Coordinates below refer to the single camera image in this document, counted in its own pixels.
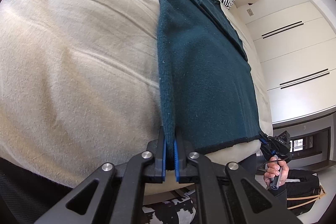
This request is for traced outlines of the right hand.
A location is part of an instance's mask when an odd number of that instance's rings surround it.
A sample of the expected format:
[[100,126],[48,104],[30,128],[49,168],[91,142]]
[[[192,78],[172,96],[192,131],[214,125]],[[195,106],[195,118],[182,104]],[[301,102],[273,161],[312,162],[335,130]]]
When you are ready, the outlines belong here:
[[277,160],[276,156],[270,158],[270,162],[267,164],[266,172],[264,173],[264,181],[269,187],[269,184],[278,176],[279,186],[283,186],[286,182],[289,173],[289,167],[286,161]]

